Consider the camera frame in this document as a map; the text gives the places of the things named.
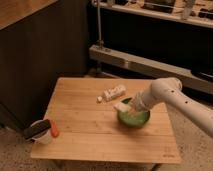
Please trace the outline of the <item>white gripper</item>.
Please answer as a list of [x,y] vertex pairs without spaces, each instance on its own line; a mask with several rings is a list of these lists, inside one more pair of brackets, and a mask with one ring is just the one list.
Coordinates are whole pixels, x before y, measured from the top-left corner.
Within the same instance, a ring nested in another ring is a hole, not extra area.
[[132,100],[129,102],[131,108],[136,112],[147,112],[148,109],[146,108],[145,104],[142,101],[143,93],[138,92]]

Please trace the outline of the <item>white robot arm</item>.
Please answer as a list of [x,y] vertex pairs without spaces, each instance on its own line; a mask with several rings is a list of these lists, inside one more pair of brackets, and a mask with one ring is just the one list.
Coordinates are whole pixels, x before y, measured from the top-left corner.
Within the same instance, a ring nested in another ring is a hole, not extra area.
[[136,111],[149,111],[164,102],[180,111],[208,136],[213,138],[213,110],[194,101],[182,92],[178,78],[153,80],[148,88],[136,93],[130,105]]

